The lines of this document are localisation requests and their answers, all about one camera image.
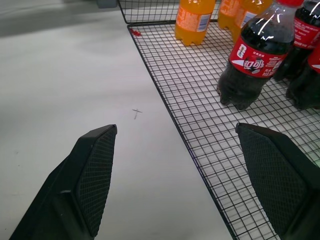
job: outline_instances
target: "red bottle cap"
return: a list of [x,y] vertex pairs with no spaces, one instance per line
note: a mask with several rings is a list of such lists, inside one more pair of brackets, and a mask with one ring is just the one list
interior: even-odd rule
[[289,7],[300,7],[304,0],[277,0],[277,2]]

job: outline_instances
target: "white logo on label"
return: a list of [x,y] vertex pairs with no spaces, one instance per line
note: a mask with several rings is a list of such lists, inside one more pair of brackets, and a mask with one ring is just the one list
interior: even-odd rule
[[247,47],[244,44],[241,44],[236,55],[242,59],[245,55],[246,50]]
[[261,60],[256,60],[256,61],[247,61],[245,60],[244,61],[244,64],[243,64],[243,68],[244,69],[251,69],[251,68],[254,68],[254,69],[262,69],[264,67],[264,61],[261,59]]
[[237,64],[239,66],[243,66],[244,65],[244,60],[233,60],[231,61],[233,64]]

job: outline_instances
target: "metal grid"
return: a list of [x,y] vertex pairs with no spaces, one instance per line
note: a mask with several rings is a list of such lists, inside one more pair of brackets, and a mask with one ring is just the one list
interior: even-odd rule
[[220,104],[217,81],[232,50],[231,35],[211,22],[201,45],[185,47],[174,24],[128,27],[223,220],[234,239],[279,240],[251,185],[236,123],[281,132],[320,166],[320,113],[297,110],[287,84],[270,80],[247,110]]
[[[131,23],[163,23],[176,20],[180,0],[119,0],[124,20]],[[211,19],[218,19],[217,0]]]

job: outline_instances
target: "cola bottle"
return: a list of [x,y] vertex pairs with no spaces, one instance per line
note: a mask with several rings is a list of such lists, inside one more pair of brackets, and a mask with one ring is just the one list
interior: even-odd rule
[[217,84],[223,105],[244,110],[261,93],[294,43],[294,16],[303,0],[276,0],[242,28]]
[[293,99],[299,109],[320,106],[320,44],[307,58],[302,72],[292,79],[286,91],[287,98]]
[[295,12],[294,43],[273,78],[291,80],[301,71],[301,66],[320,41],[320,1],[305,1]]

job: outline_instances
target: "orange liquid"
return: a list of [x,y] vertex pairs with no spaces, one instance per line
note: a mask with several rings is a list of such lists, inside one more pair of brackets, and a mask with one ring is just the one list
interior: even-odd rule
[[[215,0],[180,0],[180,6],[192,14],[207,15],[211,14],[215,7]],[[182,40],[185,46],[191,43],[199,45],[205,38],[205,31],[189,31],[175,24],[175,38]]]
[[222,0],[218,13],[219,28],[228,28],[231,32],[233,31],[234,20],[239,6],[240,0]]
[[236,17],[234,19],[234,27],[232,31],[232,39],[235,43],[240,36],[241,33],[241,23],[244,19],[244,14],[246,11],[253,13],[253,14],[260,14],[264,10],[266,10],[271,4],[273,0],[243,0],[240,4],[240,8],[237,11]]

